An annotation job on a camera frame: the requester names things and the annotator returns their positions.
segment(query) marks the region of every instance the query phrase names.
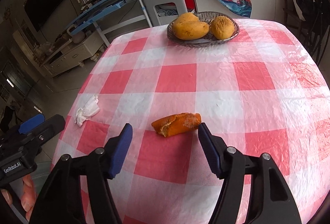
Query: plastic tablecloth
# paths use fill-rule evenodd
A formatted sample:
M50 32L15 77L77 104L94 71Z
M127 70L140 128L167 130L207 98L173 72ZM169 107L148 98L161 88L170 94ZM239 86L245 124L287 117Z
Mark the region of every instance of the plastic tablecloth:
M116 38L81 88L60 135L64 153L89 154L133 126L123 169L108 181L124 224L208 223L222 181L211 173L197 132L164 138L151 122L200 113L212 134L243 154L271 154L306 223L330 186L330 91L300 42L283 25L237 19L239 35L206 48L176 45L166 26ZM98 94L100 112L74 123ZM86 220L93 223L86 178ZM237 223L245 221L246 176Z

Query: tissue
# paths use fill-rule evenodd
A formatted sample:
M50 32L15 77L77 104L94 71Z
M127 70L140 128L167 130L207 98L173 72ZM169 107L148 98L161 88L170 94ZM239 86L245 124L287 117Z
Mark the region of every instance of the tissue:
M75 123L77 123L79 127L83 125L85 120L90 120L93 115L100 111L100 108L97 105L98 102L98 96L93 95L83 108L77 110L77 113L75 114Z

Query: tile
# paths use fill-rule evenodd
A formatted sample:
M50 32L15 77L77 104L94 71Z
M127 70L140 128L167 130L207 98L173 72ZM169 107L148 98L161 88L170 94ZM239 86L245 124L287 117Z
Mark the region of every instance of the tile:
M47 156L47 154L44 151L41 151L36 158L34 158L34 161L36 163L42 163L42 162L51 162L52 159L49 158L49 156Z
M80 88L95 65L96 62L87 59L83 67L77 66L64 72L59 77L53 78L53 83L59 87L60 91Z
M42 150L47 154L50 158L53 158L56 145L58 142L58 138L60 137L60 134L57 134L55 137L53 137L51 140L49 140L46 144L42 146Z
M45 106L42 111L45 118L49 119L55 114L60 114L66 117L77 97L78 92L79 89L73 89L49 95L47 106Z

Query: finger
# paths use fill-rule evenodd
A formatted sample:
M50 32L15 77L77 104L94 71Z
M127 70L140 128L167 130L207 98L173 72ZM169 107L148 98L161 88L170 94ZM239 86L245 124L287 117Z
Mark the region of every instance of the finger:
M25 218L27 221L30 221L33 208L34 208L34 206L32 206L31 209L28 212L26 212Z
M23 182L24 184L26 184L27 186L29 187L33 187L33 181L32 181L32 178L31 178L31 175L26 175L23 177Z
M8 205L11 205L13 203L13 199L12 199L12 196L10 195L10 193L4 189L1 189L1 193L2 193L3 197L5 198L6 202L8 203Z
M33 204L29 203L28 201L22 201L21 203L26 212L28 212L33 207Z

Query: mango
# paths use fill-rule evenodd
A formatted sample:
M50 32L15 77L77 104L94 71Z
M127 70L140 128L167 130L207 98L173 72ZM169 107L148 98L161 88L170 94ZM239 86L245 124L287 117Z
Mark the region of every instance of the mango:
M211 32L218 40L225 40L234 34L235 26L229 18L218 16L211 22Z
M205 36L210 27L206 22L181 22L173 24L174 35L181 40L195 40Z
M184 13L181 16L179 16L173 24L181 23L181 22L186 22L186 21L199 21L199 18L195 16L193 13Z

